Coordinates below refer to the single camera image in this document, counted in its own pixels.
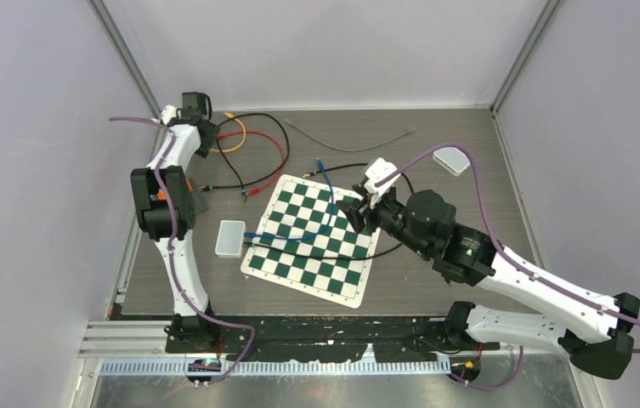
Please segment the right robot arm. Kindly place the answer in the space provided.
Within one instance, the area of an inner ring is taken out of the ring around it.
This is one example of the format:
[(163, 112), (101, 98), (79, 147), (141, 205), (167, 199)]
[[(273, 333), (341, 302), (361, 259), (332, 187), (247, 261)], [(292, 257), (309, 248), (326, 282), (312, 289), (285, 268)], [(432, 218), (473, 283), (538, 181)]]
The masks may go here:
[(432, 190), (400, 203), (390, 189), (376, 205), (367, 197), (338, 202), (357, 232), (382, 230), (420, 258), (448, 283), (500, 293), (532, 308), (507, 312), (455, 301), (447, 313), (445, 340), (456, 349), (510, 343), (560, 355), (595, 377), (617, 380), (632, 360), (632, 324), (617, 318), (639, 314), (640, 300), (627, 292), (608, 296), (558, 278), (494, 246), (484, 232), (459, 224), (456, 208)]

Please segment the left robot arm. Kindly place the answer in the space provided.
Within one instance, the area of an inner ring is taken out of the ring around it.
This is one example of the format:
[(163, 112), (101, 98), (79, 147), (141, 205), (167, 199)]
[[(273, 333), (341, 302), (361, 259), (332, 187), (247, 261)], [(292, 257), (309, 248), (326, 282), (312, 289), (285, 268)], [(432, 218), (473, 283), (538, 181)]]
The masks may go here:
[(201, 352), (213, 350), (220, 329), (201, 284), (193, 249), (194, 193), (185, 175), (193, 156), (207, 156), (218, 136), (208, 95), (185, 92), (181, 105), (165, 106), (151, 120), (166, 137), (150, 162), (130, 174), (139, 227), (161, 254), (173, 294), (168, 336)]

